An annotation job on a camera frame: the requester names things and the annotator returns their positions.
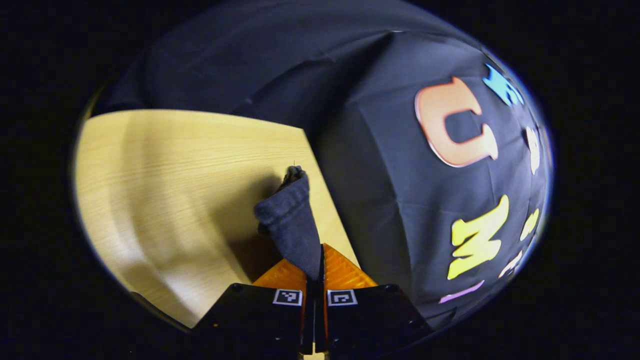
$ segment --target wood grain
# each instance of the wood grain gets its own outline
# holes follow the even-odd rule
[[[280,260],[253,207],[301,165],[323,243],[358,264],[303,130],[199,111],[88,119],[75,163],[90,243],[128,290],[193,327],[232,282]]]

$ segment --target light wood surface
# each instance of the light wood surface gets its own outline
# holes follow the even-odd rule
[[[88,119],[76,150],[87,237],[128,290],[193,327],[233,282],[280,260],[253,207],[301,165],[323,243],[358,264],[303,130],[199,111]]]

